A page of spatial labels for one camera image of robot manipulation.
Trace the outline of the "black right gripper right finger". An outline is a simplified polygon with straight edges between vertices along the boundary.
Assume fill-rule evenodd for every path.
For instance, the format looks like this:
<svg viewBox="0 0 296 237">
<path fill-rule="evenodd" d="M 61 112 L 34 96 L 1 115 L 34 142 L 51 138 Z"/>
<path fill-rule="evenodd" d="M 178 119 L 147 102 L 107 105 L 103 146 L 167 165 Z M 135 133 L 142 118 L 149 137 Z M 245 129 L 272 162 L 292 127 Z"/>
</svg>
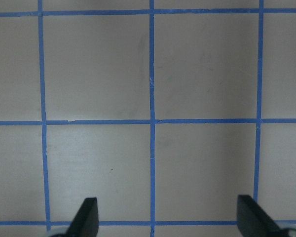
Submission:
<svg viewBox="0 0 296 237">
<path fill-rule="evenodd" d="M 284 237 L 281 229 L 249 195 L 239 195 L 237 228 L 243 237 Z"/>
</svg>

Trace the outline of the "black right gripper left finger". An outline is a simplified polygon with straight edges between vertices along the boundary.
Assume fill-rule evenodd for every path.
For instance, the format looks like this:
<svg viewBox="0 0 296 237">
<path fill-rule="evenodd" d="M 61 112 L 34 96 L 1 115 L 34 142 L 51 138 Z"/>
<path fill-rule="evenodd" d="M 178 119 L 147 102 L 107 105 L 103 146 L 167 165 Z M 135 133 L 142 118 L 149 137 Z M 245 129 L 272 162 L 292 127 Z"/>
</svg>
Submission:
<svg viewBox="0 0 296 237">
<path fill-rule="evenodd" d="M 96 197 L 86 198 L 80 206 L 66 237 L 96 237 L 99 231 L 99 214 Z"/>
</svg>

